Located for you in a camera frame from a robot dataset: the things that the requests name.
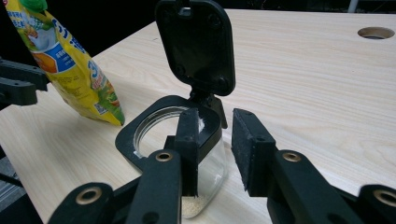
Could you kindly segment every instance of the table hole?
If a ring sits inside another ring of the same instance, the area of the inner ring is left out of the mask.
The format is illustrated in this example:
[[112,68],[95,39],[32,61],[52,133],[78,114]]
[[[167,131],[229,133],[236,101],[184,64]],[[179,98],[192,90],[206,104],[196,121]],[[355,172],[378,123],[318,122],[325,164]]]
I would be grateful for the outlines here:
[[395,35],[395,32],[384,27],[366,27],[358,31],[358,35],[367,39],[388,39]]

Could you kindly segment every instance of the snack bag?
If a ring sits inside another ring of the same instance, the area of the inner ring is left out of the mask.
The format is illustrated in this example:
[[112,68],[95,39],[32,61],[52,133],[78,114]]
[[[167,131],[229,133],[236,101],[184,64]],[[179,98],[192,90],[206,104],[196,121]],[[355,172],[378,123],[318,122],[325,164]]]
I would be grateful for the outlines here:
[[117,94],[90,54],[47,11],[46,0],[3,0],[26,47],[64,101],[81,116],[122,125]]

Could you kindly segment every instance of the black hinged lid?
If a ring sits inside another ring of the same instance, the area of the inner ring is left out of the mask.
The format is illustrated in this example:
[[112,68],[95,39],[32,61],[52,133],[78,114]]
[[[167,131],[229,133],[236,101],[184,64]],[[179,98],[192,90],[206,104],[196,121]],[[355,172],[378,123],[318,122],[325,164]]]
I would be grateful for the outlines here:
[[193,89],[225,96],[235,88],[233,33],[224,9],[210,0],[162,0],[156,22],[169,66]]

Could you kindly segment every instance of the wooden table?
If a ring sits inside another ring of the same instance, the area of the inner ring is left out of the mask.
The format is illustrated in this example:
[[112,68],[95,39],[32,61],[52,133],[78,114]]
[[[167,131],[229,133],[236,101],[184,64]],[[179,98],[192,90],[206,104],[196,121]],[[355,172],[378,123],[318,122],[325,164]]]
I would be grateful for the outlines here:
[[[370,26],[396,31],[396,15],[227,13],[236,70],[234,92],[220,97],[229,174],[210,205],[183,223],[270,223],[266,199],[244,192],[230,150],[236,107],[255,113],[279,149],[305,154],[332,185],[354,195],[365,184],[396,189],[396,36],[357,34]],[[166,95],[189,96],[190,86],[169,69],[155,22],[94,60],[126,123]],[[0,112],[0,144],[44,222],[84,183],[117,189],[140,175],[115,147],[121,127],[81,117],[51,85],[37,94],[37,105]]]

